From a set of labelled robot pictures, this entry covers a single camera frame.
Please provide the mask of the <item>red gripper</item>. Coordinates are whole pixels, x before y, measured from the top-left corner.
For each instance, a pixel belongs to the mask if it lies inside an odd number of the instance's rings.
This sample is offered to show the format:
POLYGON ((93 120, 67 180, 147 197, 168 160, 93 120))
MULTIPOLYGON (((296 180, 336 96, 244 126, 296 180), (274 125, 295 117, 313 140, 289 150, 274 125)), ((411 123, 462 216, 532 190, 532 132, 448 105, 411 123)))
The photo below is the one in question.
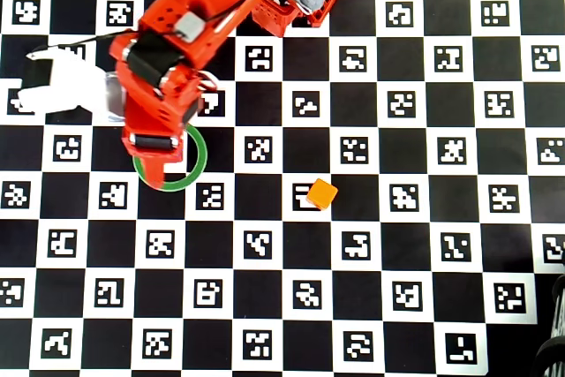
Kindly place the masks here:
POLYGON ((183 133, 189 118, 201 106, 200 77, 185 64, 177 64, 153 87, 129 69, 116 66, 125 90, 123 142, 129 154, 141 158, 139 175, 152 188, 163 188, 164 159, 180 159, 183 133))

